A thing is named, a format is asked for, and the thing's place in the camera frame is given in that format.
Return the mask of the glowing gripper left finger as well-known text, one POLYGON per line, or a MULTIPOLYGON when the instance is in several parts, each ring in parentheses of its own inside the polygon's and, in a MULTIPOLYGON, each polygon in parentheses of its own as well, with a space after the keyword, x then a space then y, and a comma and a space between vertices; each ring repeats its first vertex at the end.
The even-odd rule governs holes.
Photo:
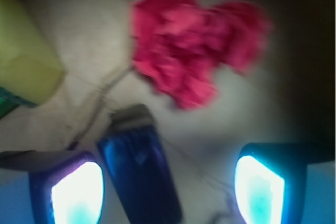
POLYGON ((33 152, 29 187, 35 223, 98 223, 104 176, 88 151, 33 152))

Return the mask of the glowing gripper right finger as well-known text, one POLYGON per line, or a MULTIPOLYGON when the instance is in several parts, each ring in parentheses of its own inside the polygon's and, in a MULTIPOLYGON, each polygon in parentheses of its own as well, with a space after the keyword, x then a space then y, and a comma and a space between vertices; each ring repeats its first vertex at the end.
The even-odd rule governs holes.
POLYGON ((245 223, 301 223, 311 144, 248 143, 234 172, 238 210, 245 223))

